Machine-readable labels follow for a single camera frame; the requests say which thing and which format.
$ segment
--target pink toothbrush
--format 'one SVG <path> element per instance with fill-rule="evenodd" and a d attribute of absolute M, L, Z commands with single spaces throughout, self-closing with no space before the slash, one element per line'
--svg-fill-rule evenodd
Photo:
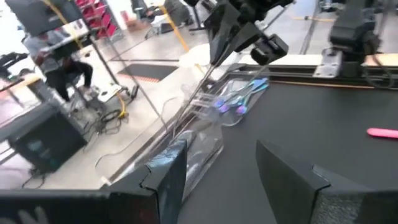
<path fill-rule="evenodd" d="M 396 138 L 398 139 L 398 130 L 382 129 L 382 128 L 369 128 L 367 133 L 374 137 L 383 138 Z"/>

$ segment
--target black floor mat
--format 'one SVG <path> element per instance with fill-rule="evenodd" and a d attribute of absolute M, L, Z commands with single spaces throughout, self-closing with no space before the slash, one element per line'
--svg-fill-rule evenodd
<path fill-rule="evenodd" d="M 166 65 L 146 65 L 146 64 L 132 64 L 127 68 L 118 72 L 119 74 L 133 75 L 137 79 L 148 82 L 159 82 L 170 75 L 174 70 L 178 69 L 176 66 Z"/>

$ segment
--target black mat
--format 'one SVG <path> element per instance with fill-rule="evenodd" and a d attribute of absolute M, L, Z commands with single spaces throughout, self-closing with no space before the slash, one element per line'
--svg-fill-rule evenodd
<path fill-rule="evenodd" d="M 393 91 L 271 84 L 240 124 L 223 130 L 224 151 L 178 223 L 276 224 L 257 171 L 256 139 L 367 187 L 398 188 L 398 141 L 366 134 L 398 129 L 397 111 Z"/>
<path fill-rule="evenodd" d="M 146 65 L 135 63 L 129 65 L 126 69 L 121 70 L 118 73 L 162 81 L 176 69 L 178 69 L 176 66 Z"/>

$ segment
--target person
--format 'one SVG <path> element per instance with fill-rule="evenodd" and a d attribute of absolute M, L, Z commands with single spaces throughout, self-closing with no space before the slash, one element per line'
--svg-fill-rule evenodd
<path fill-rule="evenodd" d="M 33 61 L 47 77 L 49 87 L 56 89 L 58 94 L 69 103 L 70 97 L 67 91 L 67 84 L 70 80 L 68 75 L 71 73 L 83 73 L 85 82 L 80 90 L 84 94 L 90 90 L 93 67 L 87 63 L 73 60 L 71 57 L 64 57 L 56 61 L 51 57 L 51 53 L 41 51 L 45 47 L 61 42 L 64 38 L 65 36 L 57 30 L 44 32 L 37 36 L 28 34 L 24 40 L 24 45 Z"/>

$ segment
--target computer monitor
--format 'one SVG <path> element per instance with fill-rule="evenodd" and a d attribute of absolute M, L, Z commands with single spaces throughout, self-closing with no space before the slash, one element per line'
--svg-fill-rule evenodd
<path fill-rule="evenodd" d="M 82 18 L 75 1 L 46 0 L 54 5 L 66 21 Z M 31 35 L 38 35 L 64 25 L 63 21 L 43 0 L 6 0 L 6 4 Z"/>

